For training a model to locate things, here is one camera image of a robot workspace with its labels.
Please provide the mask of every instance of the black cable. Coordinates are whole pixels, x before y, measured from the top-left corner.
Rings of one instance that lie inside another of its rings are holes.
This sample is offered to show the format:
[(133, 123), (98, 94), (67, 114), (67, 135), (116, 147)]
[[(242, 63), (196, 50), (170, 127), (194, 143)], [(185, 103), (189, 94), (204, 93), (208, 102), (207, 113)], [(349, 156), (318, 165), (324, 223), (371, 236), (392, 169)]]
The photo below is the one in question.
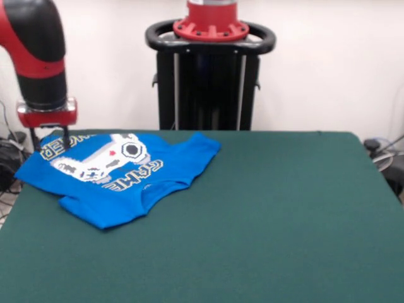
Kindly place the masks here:
[(0, 203), (2, 203), (2, 204), (4, 204), (4, 205), (7, 205), (7, 206), (11, 206), (11, 207), (14, 206), (13, 204), (4, 202), (3, 200), (0, 200)]
[(3, 116), (4, 116), (4, 122), (6, 123), (7, 129), (11, 135), (11, 137), (14, 139), (14, 141), (18, 142), (18, 139), (15, 138), (14, 133), (11, 131), (10, 129), (10, 125), (8, 124), (8, 120), (7, 120), (7, 110), (6, 110), (6, 106), (4, 105), (3, 101), (0, 100), (0, 105), (3, 107)]
[(400, 137), (398, 137), (397, 139), (395, 139), (393, 142), (391, 142), (389, 145), (383, 147), (381, 150), (378, 150), (376, 153), (376, 156), (380, 155), (382, 152), (384, 152), (385, 150), (387, 150), (388, 148), (396, 145), (398, 142), (400, 142), (402, 139), (404, 139), (404, 134), (401, 135)]

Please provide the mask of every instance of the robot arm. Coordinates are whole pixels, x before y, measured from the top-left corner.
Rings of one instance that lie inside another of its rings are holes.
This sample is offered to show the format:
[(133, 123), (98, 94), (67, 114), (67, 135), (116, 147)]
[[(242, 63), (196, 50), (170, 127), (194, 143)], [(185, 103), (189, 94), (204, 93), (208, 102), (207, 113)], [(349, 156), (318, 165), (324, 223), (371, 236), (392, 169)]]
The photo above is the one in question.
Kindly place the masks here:
[(0, 0), (0, 45), (10, 54), (24, 101), (17, 106), (21, 123), (30, 128), (62, 127), (77, 119), (76, 101), (67, 98), (64, 35), (52, 0)]

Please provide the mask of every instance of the black metal stand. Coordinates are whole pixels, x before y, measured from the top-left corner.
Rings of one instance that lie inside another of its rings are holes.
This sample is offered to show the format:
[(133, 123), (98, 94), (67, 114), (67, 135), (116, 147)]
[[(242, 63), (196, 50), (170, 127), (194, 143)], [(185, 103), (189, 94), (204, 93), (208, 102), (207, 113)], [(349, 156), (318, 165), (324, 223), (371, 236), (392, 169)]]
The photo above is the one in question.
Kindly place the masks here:
[(250, 130), (258, 55), (273, 50), (273, 32), (248, 23), (261, 41), (195, 42), (167, 35), (174, 21), (146, 31), (148, 45), (158, 51), (153, 83), (158, 83), (160, 129)]

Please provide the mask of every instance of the electrical cable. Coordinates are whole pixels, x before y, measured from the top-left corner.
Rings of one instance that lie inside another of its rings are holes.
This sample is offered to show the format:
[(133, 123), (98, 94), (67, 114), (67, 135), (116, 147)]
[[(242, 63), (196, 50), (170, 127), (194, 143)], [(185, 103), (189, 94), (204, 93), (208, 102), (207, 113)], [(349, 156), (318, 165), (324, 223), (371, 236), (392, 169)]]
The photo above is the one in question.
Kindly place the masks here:
[(398, 142), (400, 142), (402, 139), (404, 139), (404, 134), (401, 135), (400, 137), (398, 137), (397, 139), (395, 139), (393, 142), (391, 142), (389, 145), (383, 147), (382, 149), (380, 149), (379, 151), (377, 151), (376, 155), (380, 155), (382, 152), (384, 152), (385, 150), (387, 150), (388, 148), (396, 145)]
[(17, 137), (15, 135), (15, 133), (13, 133), (10, 129), (10, 125), (8, 124), (8, 120), (7, 120), (7, 110), (6, 110), (6, 106), (4, 105), (4, 102), (0, 100), (0, 105), (3, 107), (3, 116), (4, 116), (4, 122), (6, 123), (7, 129), (10, 133), (10, 135), (13, 137), (14, 141), (18, 141)]
[(391, 113), (391, 120), (390, 120), (390, 126), (389, 126), (389, 136), (391, 136), (391, 132), (393, 131), (393, 121), (394, 121), (394, 119), (393, 119), (393, 116), (394, 116), (394, 113), (395, 113), (395, 110), (396, 110), (396, 107), (397, 107), (397, 102), (398, 102), (398, 100), (399, 100), (399, 96), (400, 96), (400, 93), (401, 93), (401, 91), (404, 89), (404, 83), (402, 83), (398, 88), (397, 88), (397, 91), (396, 91), (396, 93), (395, 93), (395, 96), (394, 96), (394, 99), (393, 99), (393, 107), (392, 107), (392, 113)]
[(382, 141), (382, 142), (385, 142), (385, 143), (387, 143), (388, 145), (391, 145), (391, 147), (393, 147), (392, 148), (392, 150), (394, 151), (394, 152), (397, 152), (397, 149), (396, 149), (396, 147), (395, 147), (395, 145), (393, 144), (391, 144), (391, 141), (389, 140), (389, 139), (387, 139), (387, 138), (383, 138), (383, 137), (375, 137), (375, 138), (372, 138), (373, 140), (376, 140), (376, 141)]
[(386, 164), (378, 167), (379, 171), (382, 172), (382, 171), (388, 169), (391, 166), (391, 164), (393, 164), (393, 161), (394, 161), (395, 157), (399, 157), (399, 156), (403, 156), (403, 155), (404, 155), (404, 152), (402, 152), (402, 151), (398, 152), (398, 153), (391, 153), (391, 152), (388, 151), (383, 156), (380, 156), (380, 157), (377, 157), (377, 158), (373, 159), (373, 163), (376, 164), (376, 163), (378, 163), (380, 161), (388, 159), (388, 162)]

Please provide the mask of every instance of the black handle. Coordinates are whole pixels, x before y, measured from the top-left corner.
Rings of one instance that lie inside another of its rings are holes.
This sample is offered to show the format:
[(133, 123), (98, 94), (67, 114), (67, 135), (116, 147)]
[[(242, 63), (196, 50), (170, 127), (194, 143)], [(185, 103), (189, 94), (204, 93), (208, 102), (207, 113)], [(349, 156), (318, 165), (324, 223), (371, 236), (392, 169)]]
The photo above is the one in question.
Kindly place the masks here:
[(249, 22), (246, 23), (250, 26), (250, 34), (262, 41), (245, 39), (234, 42), (200, 42), (184, 40), (174, 35), (161, 37), (164, 33), (173, 32), (175, 21), (177, 20), (168, 20), (150, 26), (146, 31), (147, 45), (159, 52), (261, 55), (271, 52), (276, 44), (276, 36), (269, 28)]

